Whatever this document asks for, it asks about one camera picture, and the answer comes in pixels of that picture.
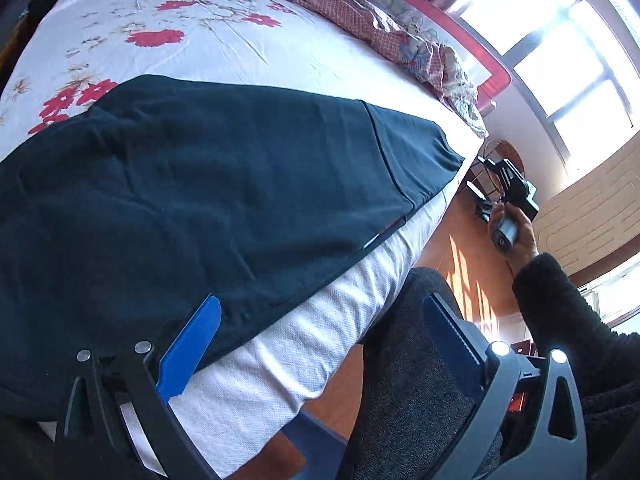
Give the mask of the person's right hand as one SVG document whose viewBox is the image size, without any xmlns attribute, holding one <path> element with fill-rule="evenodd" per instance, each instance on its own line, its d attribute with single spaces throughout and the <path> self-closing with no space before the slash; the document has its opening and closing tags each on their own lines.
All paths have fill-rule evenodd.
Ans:
<svg viewBox="0 0 640 480">
<path fill-rule="evenodd" d="M 538 247 L 533 223 L 520 208 L 510 203 L 495 203 L 492 206 L 488 222 L 489 238 L 494 236 L 495 230 L 506 217 L 510 217 L 518 225 L 518 237 L 514 240 L 512 248 L 503 253 L 512 274 L 516 275 L 523 266 L 538 256 Z"/>
</svg>

